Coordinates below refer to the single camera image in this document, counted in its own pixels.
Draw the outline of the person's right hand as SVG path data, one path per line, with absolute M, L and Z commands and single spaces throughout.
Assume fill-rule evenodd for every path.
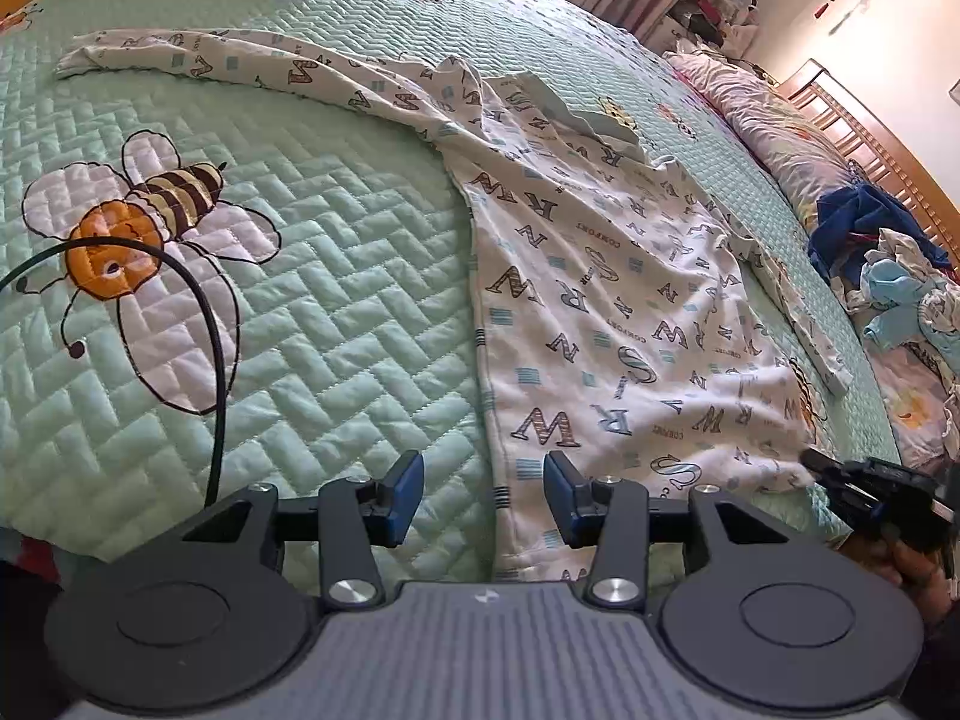
M 900 539 L 867 541 L 851 535 L 839 546 L 839 552 L 903 590 L 930 631 L 949 616 L 955 605 L 939 559 L 912 550 Z

